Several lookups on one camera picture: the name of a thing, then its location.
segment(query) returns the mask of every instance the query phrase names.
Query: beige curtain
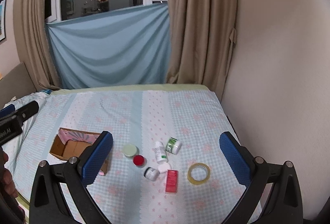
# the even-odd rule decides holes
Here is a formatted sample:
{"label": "beige curtain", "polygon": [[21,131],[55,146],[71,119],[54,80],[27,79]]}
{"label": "beige curtain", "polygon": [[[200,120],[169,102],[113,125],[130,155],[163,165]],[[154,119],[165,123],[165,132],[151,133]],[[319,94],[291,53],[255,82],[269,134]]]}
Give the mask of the beige curtain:
{"label": "beige curtain", "polygon": [[35,87],[58,89],[45,31],[45,0],[14,0],[14,35],[19,59]]}
{"label": "beige curtain", "polygon": [[204,84],[220,99],[235,43],[237,0],[168,0],[169,83]]}

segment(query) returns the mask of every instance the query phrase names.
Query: finger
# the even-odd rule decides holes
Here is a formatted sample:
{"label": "finger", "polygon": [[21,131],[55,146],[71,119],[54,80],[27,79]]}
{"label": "finger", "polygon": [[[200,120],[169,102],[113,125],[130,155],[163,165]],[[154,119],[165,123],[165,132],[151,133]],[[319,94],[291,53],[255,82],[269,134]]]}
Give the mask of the finger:
{"label": "finger", "polygon": [[19,192],[17,191],[17,189],[14,190],[12,196],[13,196],[14,198],[17,198],[17,197],[19,196]]}
{"label": "finger", "polygon": [[5,163],[9,160],[8,154],[7,153],[3,153],[3,159],[5,161]]}
{"label": "finger", "polygon": [[11,172],[8,169],[5,169],[5,172],[3,174],[2,182],[8,185],[10,182],[13,181],[13,176]]}
{"label": "finger", "polygon": [[5,191],[9,194],[12,195],[13,192],[15,191],[16,187],[14,182],[10,182],[8,185],[5,186]]}

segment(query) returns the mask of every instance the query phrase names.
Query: light green lid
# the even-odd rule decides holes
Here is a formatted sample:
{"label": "light green lid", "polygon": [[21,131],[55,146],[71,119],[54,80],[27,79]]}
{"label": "light green lid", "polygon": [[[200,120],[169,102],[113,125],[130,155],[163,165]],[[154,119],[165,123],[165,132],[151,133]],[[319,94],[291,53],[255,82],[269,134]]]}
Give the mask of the light green lid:
{"label": "light green lid", "polygon": [[136,155],[137,151],[137,147],[133,144],[126,144],[125,146],[123,146],[123,154],[127,158],[133,158]]}

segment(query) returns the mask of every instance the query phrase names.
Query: roll of tape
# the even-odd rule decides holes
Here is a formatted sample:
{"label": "roll of tape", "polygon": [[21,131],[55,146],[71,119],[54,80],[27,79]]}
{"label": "roll of tape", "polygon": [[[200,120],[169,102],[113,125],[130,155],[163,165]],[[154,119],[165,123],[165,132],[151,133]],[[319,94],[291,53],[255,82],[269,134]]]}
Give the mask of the roll of tape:
{"label": "roll of tape", "polygon": [[[196,180],[194,179],[192,176],[191,176],[191,172],[193,171],[193,169],[195,168],[202,168],[205,172],[206,172],[206,178],[204,178],[203,180]],[[211,174],[211,170],[210,168],[206,165],[206,164],[203,164],[201,162],[197,163],[197,164],[193,164],[192,166],[189,167],[189,170],[188,170],[188,174],[187,174],[187,178],[189,180],[189,182],[191,184],[194,184],[194,185],[200,185],[200,184],[203,184],[205,183],[206,181],[208,181],[208,179],[210,178],[210,174]]]}

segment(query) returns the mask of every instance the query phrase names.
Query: pink round object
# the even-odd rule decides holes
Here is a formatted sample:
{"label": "pink round object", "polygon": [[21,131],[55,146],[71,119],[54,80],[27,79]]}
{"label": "pink round object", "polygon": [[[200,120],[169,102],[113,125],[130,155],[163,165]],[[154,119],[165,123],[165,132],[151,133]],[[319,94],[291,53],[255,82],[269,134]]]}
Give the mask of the pink round object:
{"label": "pink round object", "polygon": [[137,166],[137,167],[141,167],[144,165],[145,159],[142,155],[136,155],[133,158],[133,163]]}

